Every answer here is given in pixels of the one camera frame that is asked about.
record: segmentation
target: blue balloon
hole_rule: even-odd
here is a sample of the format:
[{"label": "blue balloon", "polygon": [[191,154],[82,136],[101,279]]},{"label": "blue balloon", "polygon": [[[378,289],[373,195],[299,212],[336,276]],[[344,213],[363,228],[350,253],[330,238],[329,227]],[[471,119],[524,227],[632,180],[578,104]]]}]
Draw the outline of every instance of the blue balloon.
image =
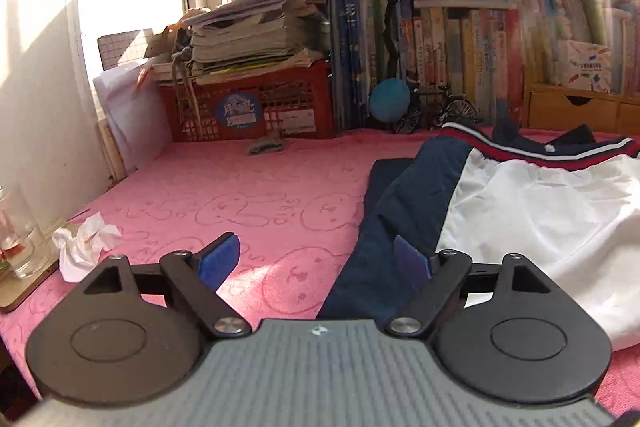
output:
[{"label": "blue balloon", "polygon": [[388,78],[371,92],[369,107],[373,118],[383,123],[394,123],[406,113],[411,100],[409,87],[400,78]]}]

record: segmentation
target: white label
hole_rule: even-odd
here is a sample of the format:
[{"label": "white label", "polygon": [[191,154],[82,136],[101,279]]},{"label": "white label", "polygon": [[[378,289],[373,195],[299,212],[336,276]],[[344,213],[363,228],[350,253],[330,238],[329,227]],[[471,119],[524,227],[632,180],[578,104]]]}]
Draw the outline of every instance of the white label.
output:
[{"label": "white label", "polygon": [[297,134],[316,131],[316,120],[314,119],[313,109],[281,112],[278,116],[282,121],[280,126],[284,133]]},{"label": "white label", "polygon": [[255,113],[250,112],[248,114],[238,114],[237,116],[226,117],[226,126],[232,127],[236,125],[247,125],[248,123],[255,123]]}]

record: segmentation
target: crumpled tissue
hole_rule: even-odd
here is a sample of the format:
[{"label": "crumpled tissue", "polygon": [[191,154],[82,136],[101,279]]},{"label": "crumpled tissue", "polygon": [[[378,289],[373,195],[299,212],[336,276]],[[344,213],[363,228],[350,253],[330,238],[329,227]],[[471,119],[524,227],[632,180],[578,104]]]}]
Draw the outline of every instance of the crumpled tissue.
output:
[{"label": "crumpled tissue", "polygon": [[109,251],[122,239],[115,225],[106,225],[100,212],[87,217],[73,236],[69,229],[56,229],[51,239],[60,250],[60,273],[67,282],[80,282],[98,264],[100,252]]}]

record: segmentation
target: red plastic basket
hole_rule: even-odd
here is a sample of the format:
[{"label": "red plastic basket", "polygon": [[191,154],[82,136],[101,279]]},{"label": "red plastic basket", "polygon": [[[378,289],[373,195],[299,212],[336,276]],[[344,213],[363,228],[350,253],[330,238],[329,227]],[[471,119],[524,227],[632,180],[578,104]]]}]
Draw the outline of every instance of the red plastic basket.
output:
[{"label": "red plastic basket", "polygon": [[184,115],[182,122],[175,88],[159,86],[159,90],[175,142],[227,139],[216,119],[216,106],[225,95],[238,91],[256,94],[259,99],[265,126],[258,134],[276,129],[290,137],[332,138],[334,124],[328,73],[326,62],[318,60],[310,68],[290,68],[221,84],[196,85],[199,125],[191,112],[184,86],[178,86]]}]

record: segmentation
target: drinking glass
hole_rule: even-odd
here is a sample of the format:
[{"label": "drinking glass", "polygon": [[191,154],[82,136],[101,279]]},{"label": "drinking glass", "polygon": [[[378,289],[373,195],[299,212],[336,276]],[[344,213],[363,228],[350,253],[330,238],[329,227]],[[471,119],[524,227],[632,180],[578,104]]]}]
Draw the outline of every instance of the drinking glass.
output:
[{"label": "drinking glass", "polygon": [[0,250],[14,273],[26,279],[47,261],[44,235],[20,187],[0,188]]}]

